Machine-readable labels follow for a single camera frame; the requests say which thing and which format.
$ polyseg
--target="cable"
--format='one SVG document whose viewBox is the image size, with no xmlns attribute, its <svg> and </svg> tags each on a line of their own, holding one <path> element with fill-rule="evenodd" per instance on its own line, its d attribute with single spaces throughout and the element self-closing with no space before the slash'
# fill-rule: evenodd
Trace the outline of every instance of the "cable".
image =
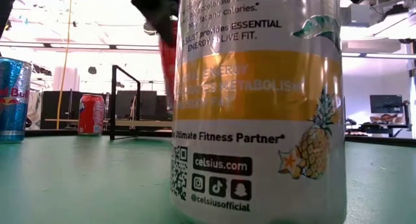
<svg viewBox="0 0 416 224">
<path fill-rule="evenodd" d="M 370 5 L 370 7 L 371 7 L 371 8 L 372 8 L 372 10 L 373 10 L 373 11 L 375 11 L 377 14 L 384 15 L 384 13 L 378 12 L 378 11 L 377 11 L 377 9 L 376 9 L 374 6 Z"/>
<path fill-rule="evenodd" d="M 62 79 L 61 79 L 60 90 L 59 90 L 59 100 L 58 100 L 58 110 L 57 110 L 57 130 L 59 130 L 60 104 L 61 104 L 61 101 L 62 101 L 62 90 L 64 89 L 66 63 L 68 61 L 68 50 L 70 48 L 71 12 L 72 12 L 72 0 L 70 0 L 70 11 L 69 11 L 69 16 L 68 16 L 68 33 L 67 33 L 67 37 L 66 37 L 66 51 L 65 51 L 64 71 L 62 72 Z"/>
</svg>

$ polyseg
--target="green table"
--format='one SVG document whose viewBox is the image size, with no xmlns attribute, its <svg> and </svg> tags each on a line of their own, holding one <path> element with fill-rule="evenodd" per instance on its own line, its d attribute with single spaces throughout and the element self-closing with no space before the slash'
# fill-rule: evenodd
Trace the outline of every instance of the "green table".
<svg viewBox="0 0 416 224">
<path fill-rule="evenodd" d="M 0 145 L 1 223 L 179 223 L 168 200 L 169 140 L 66 136 Z M 416 149 L 347 143 L 346 155 L 346 223 L 416 223 Z"/>
</svg>

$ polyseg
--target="tiktok icon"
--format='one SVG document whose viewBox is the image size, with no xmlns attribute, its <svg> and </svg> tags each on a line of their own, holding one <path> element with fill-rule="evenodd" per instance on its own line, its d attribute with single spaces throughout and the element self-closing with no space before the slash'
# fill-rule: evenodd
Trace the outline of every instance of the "tiktok icon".
<svg viewBox="0 0 416 224">
<path fill-rule="evenodd" d="M 210 177 L 209 194 L 217 197 L 225 197 L 227 194 L 227 179 Z"/>
</svg>

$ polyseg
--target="pineapple illustration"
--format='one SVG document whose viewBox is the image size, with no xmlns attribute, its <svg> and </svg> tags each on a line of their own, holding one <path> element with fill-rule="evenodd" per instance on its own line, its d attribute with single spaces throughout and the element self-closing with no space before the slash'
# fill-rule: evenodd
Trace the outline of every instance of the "pineapple illustration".
<svg viewBox="0 0 416 224">
<path fill-rule="evenodd" d="M 302 135 L 302 139 L 295 147 L 296 154 L 300 155 L 302 162 L 302 174 L 310 179 L 319 179 L 325 172 L 330 148 L 333 124 L 332 117 L 335 115 L 333 106 L 333 95 L 322 89 L 317 112 L 313 119 L 313 125 Z"/>
</svg>

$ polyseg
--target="energy drink can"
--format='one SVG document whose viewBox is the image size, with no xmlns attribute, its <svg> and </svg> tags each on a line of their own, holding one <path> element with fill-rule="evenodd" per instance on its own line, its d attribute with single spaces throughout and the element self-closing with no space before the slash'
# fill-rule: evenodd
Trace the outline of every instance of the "energy drink can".
<svg viewBox="0 0 416 224">
<path fill-rule="evenodd" d="M 25 137 L 32 64 L 0 57 L 0 143 Z"/>
<path fill-rule="evenodd" d="M 177 21 L 172 22 L 174 38 L 177 35 Z M 164 87 L 166 90 L 166 98 L 168 102 L 168 113 L 173 114 L 174 109 L 174 88 L 175 88 L 175 62 L 176 47 L 170 47 L 162 39 L 159 41 L 159 49 L 162 58 L 162 68 L 164 75 Z"/>
<path fill-rule="evenodd" d="M 181 0 L 171 202 L 184 223 L 341 224 L 339 0 Z"/>
<path fill-rule="evenodd" d="M 78 134 L 103 133 L 105 103 L 100 95 L 84 94 L 79 101 Z"/>
</svg>

